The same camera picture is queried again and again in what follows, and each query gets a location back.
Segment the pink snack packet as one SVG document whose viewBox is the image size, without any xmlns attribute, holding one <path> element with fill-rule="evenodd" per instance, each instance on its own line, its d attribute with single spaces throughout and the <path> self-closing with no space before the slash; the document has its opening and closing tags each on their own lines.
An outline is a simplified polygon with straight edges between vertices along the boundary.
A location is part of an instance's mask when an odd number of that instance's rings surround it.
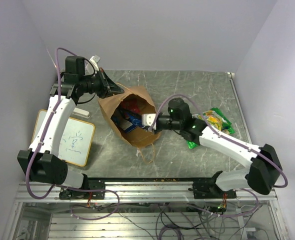
<svg viewBox="0 0 295 240">
<path fill-rule="evenodd" d="M 138 100 L 136 98 L 125 99 L 120 103 L 120 106 L 123 109 L 131 111 L 133 113 L 139 114 L 141 112 L 138 104 Z"/>
</svg>

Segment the blue Burts chips bag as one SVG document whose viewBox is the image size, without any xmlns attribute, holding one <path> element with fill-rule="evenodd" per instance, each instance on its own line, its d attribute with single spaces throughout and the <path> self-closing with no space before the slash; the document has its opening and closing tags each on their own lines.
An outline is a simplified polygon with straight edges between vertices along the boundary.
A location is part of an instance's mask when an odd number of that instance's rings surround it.
<svg viewBox="0 0 295 240">
<path fill-rule="evenodd" d="M 126 109 L 120 109 L 121 120 L 119 121 L 119 127 L 127 134 L 133 131 L 135 128 L 144 128 L 142 125 L 142 116 L 138 113 L 131 112 Z"/>
</svg>

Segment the brown paper bag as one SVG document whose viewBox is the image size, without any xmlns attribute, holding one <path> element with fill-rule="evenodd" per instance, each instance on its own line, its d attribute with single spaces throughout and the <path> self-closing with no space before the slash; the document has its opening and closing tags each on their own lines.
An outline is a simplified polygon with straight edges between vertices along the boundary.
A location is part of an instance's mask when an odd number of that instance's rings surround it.
<svg viewBox="0 0 295 240">
<path fill-rule="evenodd" d="M 120 83 L 118 86 L 123 87 L 124 93 L 98 100 L 103 118 L 118 137 L 136 147 L 139 152 L 152 146 L 152 157 L 149 160 L 142 157 L 146 164 L 150 164 L 156 155 L 154 143 L 161 133 L 148 131 L 142 117 L 144 114 L 155 114 L 155 104 L 144 86 L 126 87 Z"/>
</svg>

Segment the green Fox's candy bag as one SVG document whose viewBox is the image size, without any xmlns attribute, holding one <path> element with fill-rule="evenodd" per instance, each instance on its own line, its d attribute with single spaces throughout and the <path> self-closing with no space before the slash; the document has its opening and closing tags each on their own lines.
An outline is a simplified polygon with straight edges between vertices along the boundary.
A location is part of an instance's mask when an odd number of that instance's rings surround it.
<svg viewBox="0 0 295 240">
<path fill-rule="evenodd" d="M 213 107 L 210 110 L 204 111 L 202 114 L 207 122 L 219 131 L 228 135 L 235 133 L 232 123 L 218 107 Z"/>
</svg>

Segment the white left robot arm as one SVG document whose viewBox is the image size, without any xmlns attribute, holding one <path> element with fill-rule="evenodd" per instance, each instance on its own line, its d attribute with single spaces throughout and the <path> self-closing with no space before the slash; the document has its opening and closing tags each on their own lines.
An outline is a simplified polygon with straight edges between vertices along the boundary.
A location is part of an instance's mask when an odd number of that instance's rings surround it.
<svg viewBox="0 0 295 240">
<path fill-rule="evenodd" d="M 101 67 L 86 74 L 85 61 L 86 58 L 77 55 L 65 58 L 65 70 L 58 74 L 58 81 L 51 87 L 41 127 L 29 148 L 20 150 L 17 155 L 28 190 L 30 182 L 39 182 L 69 187 L 79 199 L 89 194 L 87 177 L 69 170 L 68 165 L 59 159 L 61 138 L 70 115 L 84 94 L 96 94 L 105 99 L 125 91 Z"/>
</svg>

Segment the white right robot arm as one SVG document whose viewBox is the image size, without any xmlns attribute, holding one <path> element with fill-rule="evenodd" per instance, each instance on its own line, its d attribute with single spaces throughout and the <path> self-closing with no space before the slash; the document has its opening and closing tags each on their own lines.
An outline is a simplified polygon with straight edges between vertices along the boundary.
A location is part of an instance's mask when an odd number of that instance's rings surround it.
<svg viewBox="0 0 295 240">
<path fill-rule="evenodd" d="M 217 172 L 207 189 L 212 197 L 219 198 L 227 191 L 241 188 L 268 195 L 275 188 L 283 170 L 273 146 L 247 143 L 214 128 L 204 118 L 193 116 L 180 97 L 168 98 L 166 102 L 167 115 L 160 112 L 143 115 L 142 124 L 150 132 L 177 131 L 185 140 L 214 149 L 243 166 L 241 170 Z"/>
</svg>

